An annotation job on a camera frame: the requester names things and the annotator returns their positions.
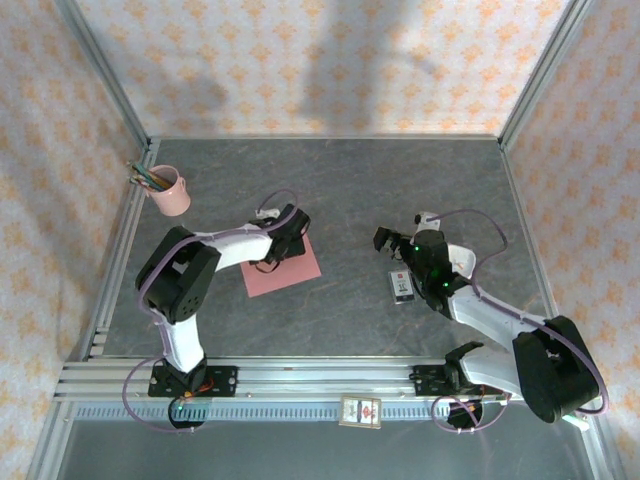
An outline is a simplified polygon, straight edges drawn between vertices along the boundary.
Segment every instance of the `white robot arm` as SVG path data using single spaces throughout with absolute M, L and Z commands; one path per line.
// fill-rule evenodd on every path
M 474 253 L 448 244 L 434 217 L 416 215 L 413 236 L 380 227 L 374 247 L 407 264 L 418 294 L 433 310 L 504 347 L 495 351 L 471 342 L 450 352 L 445 357 L 449 387 L 487 385 L 508 392 L 548 423 L 596 398 L 599 386 L 584 362 L 545 333 L 553 330 L 592 362 L 575 324 L 563 316 L 549 320 L 520 311 L 475 286 Z
M 269 234 L 263 233 L 260 227 L 251 224 L 246 224 L 241 229 L 246 230 L 247 234 L 222 237 L 211 241 L 203 240 L 201 242 L 203 245 L 211 247 L 220 253 L 220 259 L 214 273 L 232 265 L 238 265 L 243 262 L 258 262 L 267 257 L 273 243 L 273 239 Z M 220 233 L 222 232 L 195 233 L 195 235 L 215 238 Z M 196 314 L 194 313 L 181 322 L 170 323 L 165 315 L 159 311 L 157 313 L 162 317 L 161 328 L 164 328 L 167 332 L 169 354 L 166 360 L 180 372 L 189 373 L 202 362 L 205 356 L 198 338 Z
M 277 267 L 281 261 L 305 253 L 302 236 L 309 217 L 292 205 L 282 213 L 268 213 L 255 223 L 225 232 L 192 233 L 174 227 L 138 274 L 136 288 L 144 290 L 144 304 L 160 319 L 165 377 L 177 385 L 171 396 L 175 390 L 194 392 L 204 381 L 207 362 L 198 338 L 196 312 L 214 274 L 243 262 L 265 261 Z M 164 267 L 158 272 L 161 264 Z M 155 279 L 145 290 L 151 278 Z

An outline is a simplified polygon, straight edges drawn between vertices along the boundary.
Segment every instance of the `pink paper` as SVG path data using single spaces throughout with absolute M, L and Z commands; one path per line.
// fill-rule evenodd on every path
M 256 267 L 249 265 L 249 262 L 240 264 L 249 298 L 280 290 L 322 275 L 316 256 L 313 254 L 309 237 L 305 235 L 302 240 L 305 254 L 283 261 L 272 273 L 259 272 Z M 266 271 L 272 268 L 272 265 L 263 263 L 258 264 L 258 266 Z

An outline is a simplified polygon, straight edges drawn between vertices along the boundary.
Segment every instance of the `patterned wallpaper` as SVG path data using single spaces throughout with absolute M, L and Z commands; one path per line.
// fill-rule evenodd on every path
M 510 159 L 555 300 L 609 384 L 640 478 L 640 22 L 636 0 L 592 8 Z
M 498 134 L 569 0 L 79 0 L 150 135 Z
M 139 153 L 48 0 L 0 8 L 0 478 L 22 479 Z

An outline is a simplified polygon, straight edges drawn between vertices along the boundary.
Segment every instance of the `pink cup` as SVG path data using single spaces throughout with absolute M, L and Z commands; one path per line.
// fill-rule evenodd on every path
M 186 212 L 191 205 L 191 197 L 187 193 L 185 179 L 169 165 L 158 165 L 150 170 L 173 184 L 164 192 L 147 191 L 147 196 L 153 198 L 160 212 L 168 217 L 175 217 Z

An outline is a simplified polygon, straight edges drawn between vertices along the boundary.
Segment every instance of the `bracket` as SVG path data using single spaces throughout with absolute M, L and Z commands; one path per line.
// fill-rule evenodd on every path
M 238 385 L 238 367 L 227 365 L 207 365 L 204 381 L 213 381 L 213 388 L 198 393 L 198 397 L 234 397 Z M 177 379 L 165 365 L 153 367 L 149 380 L 150 397 L 175 398 L 187 393 L 188 388 Z
M 468 384 L 455 388 L 447 378 L 445 364 L 414 365 L 409 380 L 413 382 L 416 397 L 440 397 L 447 395 L 465 395 L 482 397 L 501 395 L 503 392 L 484 385 Z

